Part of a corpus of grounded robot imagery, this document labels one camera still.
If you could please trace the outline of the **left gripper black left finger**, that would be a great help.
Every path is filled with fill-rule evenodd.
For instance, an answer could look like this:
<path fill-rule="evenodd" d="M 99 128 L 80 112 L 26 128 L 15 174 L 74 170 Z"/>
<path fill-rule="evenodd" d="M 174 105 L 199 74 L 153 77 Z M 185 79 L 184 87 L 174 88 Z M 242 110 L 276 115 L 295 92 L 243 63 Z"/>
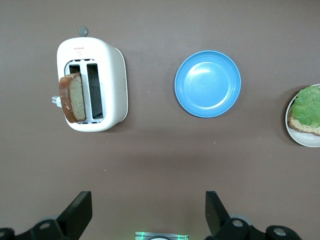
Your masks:
<path fill-rule="evenodd" d="M 93 216 L 92 193 L 82 191 L 56 218 L 38 222 L 16 235 L 12 228 L 1 228 L 2 240 L 78 240 Z"/>

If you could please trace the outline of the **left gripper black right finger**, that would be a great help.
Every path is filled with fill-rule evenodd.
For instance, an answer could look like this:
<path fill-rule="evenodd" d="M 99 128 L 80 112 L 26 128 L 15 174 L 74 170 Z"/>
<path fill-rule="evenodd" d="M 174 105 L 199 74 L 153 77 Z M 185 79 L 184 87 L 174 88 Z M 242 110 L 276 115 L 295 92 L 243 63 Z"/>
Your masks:
<path fill-rule="evenodd" d="M 205 218 L 210 231 L 208 240 L 300 240 L 292 229 L 270 225 L 264 232 L 240 215 L 229 215 L 215 191 L 205 193 Z"/>

